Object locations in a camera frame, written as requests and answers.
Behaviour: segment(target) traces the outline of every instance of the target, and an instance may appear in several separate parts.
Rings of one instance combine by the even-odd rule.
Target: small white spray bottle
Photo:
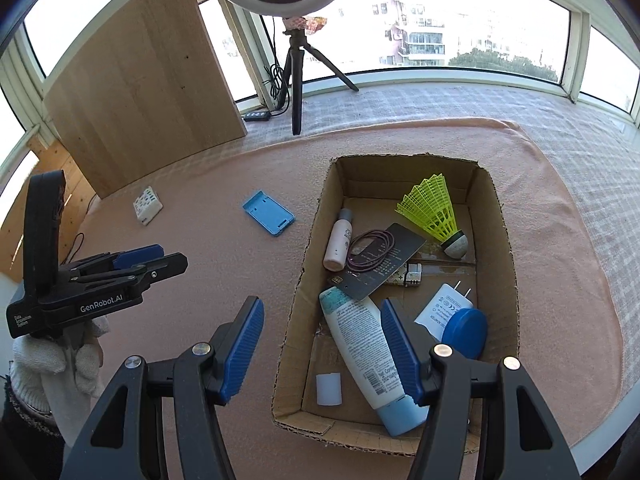
[[[347,261],[347,251],[351,243],[351,218],[350,209],[340,209],[338,219],[331,229],[329,243],[326,246],[326,253],[322,264],[326,270],[338,272],[344,269]]]

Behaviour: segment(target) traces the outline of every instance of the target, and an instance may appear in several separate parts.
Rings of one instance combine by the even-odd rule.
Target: cardboard box
[[[469,239],[460,261],[451,260],[440,243],[402,215],[396,204],[411,188],[442,173],[454,204],[458,227]],[[326,326],[318,301],[329,287],[322,258],[341,207],[353,211],[353,235],[384,229],[393,222],[428,241],[411,261],[422,263],[418,287],[383,285],[370,297],[378,305],[401,298],[417,316],[442,283],[455,286],[488,319],[488,338],[481,359],[497,363],[518,354],[518,295],[513,258],[500,203],[491,176],[476,163],[433,155],[354,155],[333,161],[326,176],[296,288],[287,335],[280,355],[273,396],[275,423],[289,431],[354,449],[413,455],[422,428],[392,438],[356,386]],[[340,372],[342,404],[316,404],[316,374]],[[470,409],[466,451],[478,449],[481,401]]]

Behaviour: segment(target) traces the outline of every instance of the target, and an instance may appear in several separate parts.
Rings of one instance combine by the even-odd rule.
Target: black cable
[[[71,251],[74,250],[74,246],[76,244],[76,240],[78,240],[78,237],[82,235],[82,240],[80,240],[80,245],[78,245],[78,248],[74,251],[73,254],[71,254]],[[74,256],[76,256],[76,254],[78,254],[78,251],[80,250],[80,247],[82,247],[82,243],[84,242],[84,233],[83,232],[79,232],[76,237],[74,238],[74,242],[71,244],[71,248],[69,249],[69,252],[66,254],[66,257],[64,260],[62,260],[63,264],[68,264],[71,260],[74,259]]]
[[[353,247],[356,243],[358,243],[363,238],[377,238],[382,240],[383,246],[381,249],[381,253],[372,258],[367,258],[364,254],[351,254]],[[347,251],[347,269],[352,270],[353,272],[369,272],[370,270],[375,269],[379,264],[381,264],[386,256],[389,254],[389,251],[394,248],[396,244],[396,239],[389,231],[381,231],[374,229],[373,231],[367,231],[364,234],[356,236],[349,245],[349,250]],[[353,259],[360,257],[359,262],[354,262]]]
[[[276,102],[280,97],[280,90],[282,89],[282,85],[287,86],[287,104],[285,105],[284,109],[281,110],[279,113],[271,114],[271,117],[277,117],[285,113],[287,110],[289,110],[291,95],[289,92],[289,82],[284,81],[284,78],[283,78],[284,70],[282,69],[282,67],[280,66],[280,62],[278,61],[278,54],[276,52],[276,20],[273,16],[271,17],[271,21],[273,22],[273,39],[271,41],[271,51],[273,52],[274,61],[271,66],[264,67],[264,69],[269,73],[269,79],[267,81],[263,81],[263,84],[267,84],[267,83],[270,84],[269,95],[271,96],[271,99],[273,99]]]
[[[87,214],[89,213],[89,209],[91,209],[91,204],[94,202],[94,198],[97,197],[98,194],[94,193],[94,195],[91,197],[91,200],[89,200],[89,203],[86,207],[86,211],[84,212],[84,216],[87,216]]]

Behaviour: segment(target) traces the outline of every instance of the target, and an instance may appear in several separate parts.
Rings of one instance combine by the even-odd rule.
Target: windowsill
[[[509,73],[466,68],[388,68],[350,73],[347,74],[347,77],[362,88],[409,82],[454,82],[509,86],[567,97],[562,87],[557,83]],[[302,93],[303,97],[310,97],[316,94],[341,91],[345,88],[345,85],[336,76],[328,76],[303,82]],[[601,99],[581,93],[578,97],[578,102],[591,105],[619,120],[633,124],[631,115],[628,112]],[[241,114],[264,108],[257,96],[242,99],[237,101],[236,104]]]

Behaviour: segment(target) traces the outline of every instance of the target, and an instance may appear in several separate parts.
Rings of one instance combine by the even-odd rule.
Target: sky
[[[110,0],[39,0],[25,20],[34,52],[47,75],[69,47],[76,36]],[[371,3],[377,0],[336,0],[326,9],[315,14],[328,17],[323,30],[313,35],[310,42],[321,49],[338,67],[345,72],[382,68],[379,58],[387,48],[384,38],[378,33],[379,24],[374,27]],[[460,35],[456,23],[464,16],[464,23],[475,23],[485,27],[486,20],[497,24],[497,30],[505,41],[514,48],[526,50],[530,54],[551,64],[559,73],[564,62],[564,52],[568,37],[568,11],[548,0],[425,0],[430,17],[449,23],[445,37]],[[346,9],[353,10],[348,16]],[[209,0],[201,4],[200,10],[211,37],[216,55],[225,73],[234,99],[241,99],[255,93],[251,80],[244,68],[242,58],[233,43],[220,4]],[[338,19],[342,10],[345,19]],[[265,17],[271,34],[273,22]],[[288,40],[282,35],[282,21],[277,18],[276,47],[280,62],[288,48]],[[625,108],[638,82],[638,68],[610,41],[596,30],[592,30],[589,56],[584,73],[582,90],[612,104]],[[329,75],[328,70],[318,62],[305,63],[305,78]],[[0,157],[8,155],[24,130],[15,119],[4,96],[0,95]],[[21,174],[33,158],[28,158],[21,167]],[[8,186],[0,198],[0,220],[4,218],[2,203],[12,203],[11,193],[18,193],[24,176],[16,174],[14,183]]]

